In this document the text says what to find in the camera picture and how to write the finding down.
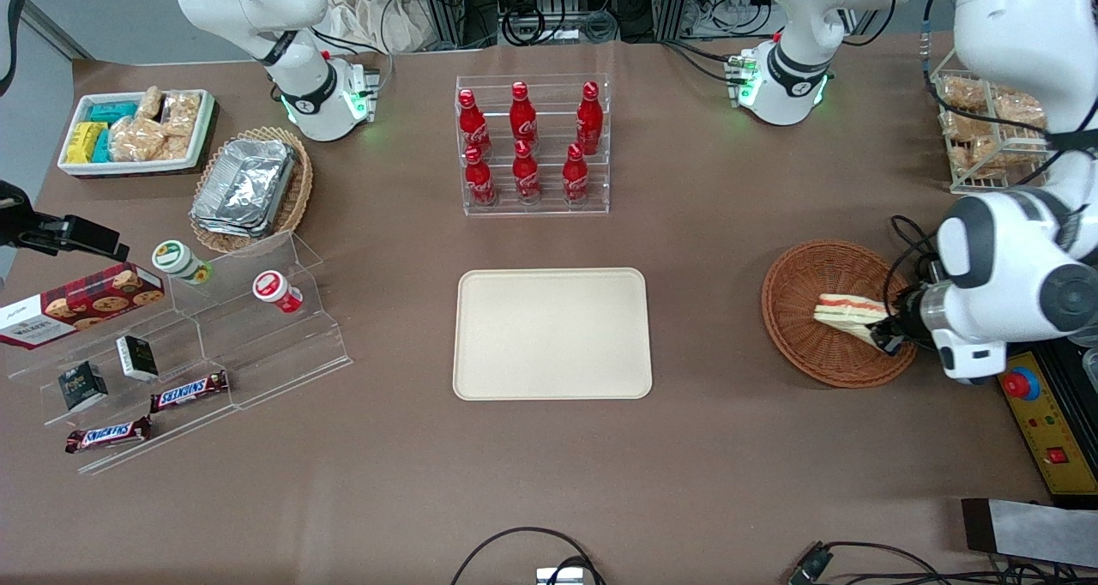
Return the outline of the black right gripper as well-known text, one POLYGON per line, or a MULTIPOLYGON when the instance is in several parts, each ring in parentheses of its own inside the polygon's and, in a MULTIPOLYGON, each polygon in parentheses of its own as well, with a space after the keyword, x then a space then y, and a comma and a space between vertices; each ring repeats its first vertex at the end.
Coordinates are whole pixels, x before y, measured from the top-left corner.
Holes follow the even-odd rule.
POLYGON ((80 251, 125 262, 130 247, 120 241, 120 233, 79 216, 43 217, 38 220, 30 198, 19 187, 1 181, 1 244, 12 248, 29 248, 24 234, 34 233, 34 248, 57 256, 61 251, 80 251))

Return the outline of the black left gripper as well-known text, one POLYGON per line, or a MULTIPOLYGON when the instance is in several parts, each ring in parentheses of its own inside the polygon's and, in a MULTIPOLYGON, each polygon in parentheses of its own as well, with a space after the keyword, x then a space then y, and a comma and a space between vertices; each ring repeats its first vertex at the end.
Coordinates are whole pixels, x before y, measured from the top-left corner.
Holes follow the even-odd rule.
POLYGON ((901 289, 897 297, 897 331, 890 326, 870 326, 871 342, 879 351, 890 357, 898 357, 908 349, 909 344, 916 344, 926 350, 937 350, 931 329, 923 319, 923 303, 930 297, 931 303, 940 306, 941 295, 946 289, 945 283, 921 283, 919 286, 901 289))

